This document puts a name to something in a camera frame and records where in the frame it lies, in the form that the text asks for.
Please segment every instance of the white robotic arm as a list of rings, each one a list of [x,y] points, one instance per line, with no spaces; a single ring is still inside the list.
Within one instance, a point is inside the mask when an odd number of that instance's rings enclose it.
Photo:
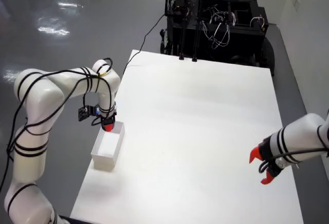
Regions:
[[[285,167],[323,153],[329,153],[329,114],[326,121],[308,114],[265,138],[251,151],[249,163],[263,161],[259,172],[266,170],[266,178],[261,183],[269,184]]]
[[[92,69],[55,73],[27,69],[16,78],[15,94],[24,104],[28,120],[9,147],[14,150],[14,165],[5,209],[14,224],[68,223],[58,216],[35,182],[44,172],[49,132],[67,99],[97,92],[98,106],[81,108],[79,120],[96,115],[104,130],[113,129],[120,78],[111,68],[105,60],[98,60]]]

